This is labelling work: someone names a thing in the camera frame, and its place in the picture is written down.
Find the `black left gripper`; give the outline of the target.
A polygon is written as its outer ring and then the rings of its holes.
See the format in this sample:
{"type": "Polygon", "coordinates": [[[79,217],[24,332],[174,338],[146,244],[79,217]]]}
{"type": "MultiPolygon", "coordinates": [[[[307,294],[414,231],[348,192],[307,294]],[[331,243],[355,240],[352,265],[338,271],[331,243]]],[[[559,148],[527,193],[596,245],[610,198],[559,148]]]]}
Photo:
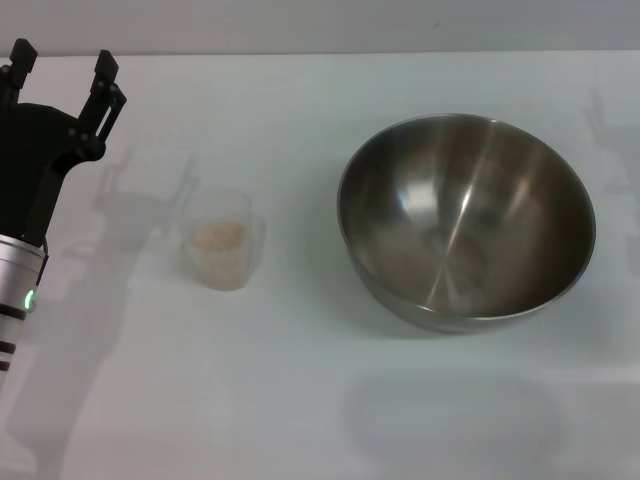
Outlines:
{"type": "Polygon", "coordinates": [[[89,97],[78,118],[51,106],[19,103],[38,52],[18,38],[0,67],[0,234],[43,245],[66,175],[100,160],[127,102],[115,83],[119,66],[102,49],[89,97]]]}

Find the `clear plastic measuring cup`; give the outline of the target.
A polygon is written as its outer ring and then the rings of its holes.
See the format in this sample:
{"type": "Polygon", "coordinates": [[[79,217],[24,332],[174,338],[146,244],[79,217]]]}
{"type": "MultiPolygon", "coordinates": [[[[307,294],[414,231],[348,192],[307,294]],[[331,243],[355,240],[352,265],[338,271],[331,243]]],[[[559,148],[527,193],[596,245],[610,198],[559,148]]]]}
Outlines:
{"type": "Polygon", "coordinates": [[[183,249],[201,281],[217,291],[240,290],[258,268],[267,225],[239,189],[198,191],[181,214],[183,249]]]}

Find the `white rice grains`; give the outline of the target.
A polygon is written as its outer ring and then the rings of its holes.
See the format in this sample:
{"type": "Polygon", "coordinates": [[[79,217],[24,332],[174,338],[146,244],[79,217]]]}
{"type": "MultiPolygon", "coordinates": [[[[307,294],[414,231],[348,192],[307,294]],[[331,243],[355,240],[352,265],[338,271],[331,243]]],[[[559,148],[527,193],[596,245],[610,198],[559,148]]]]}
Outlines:
{"type": "Polygon", "coordinates": [[[249,233],[245,225],[207,225],[191,237],[191,253],[204,282],[219,291],[244,287],[249,265],[249,233]]]}

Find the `stainless steel bowl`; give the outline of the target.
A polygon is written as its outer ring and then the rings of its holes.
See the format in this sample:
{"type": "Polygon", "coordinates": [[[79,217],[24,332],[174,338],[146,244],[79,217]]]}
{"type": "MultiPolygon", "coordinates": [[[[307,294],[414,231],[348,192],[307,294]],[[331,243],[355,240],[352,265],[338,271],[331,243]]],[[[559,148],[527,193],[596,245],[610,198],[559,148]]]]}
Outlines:
{"type": "Polygon", "coordinates": [[[589,194],[532,134],[470,114],[390,126],[347,163],[337,221],[372,296],[425,330],[492,330],[551,305],[596,243],[589,194]]]}

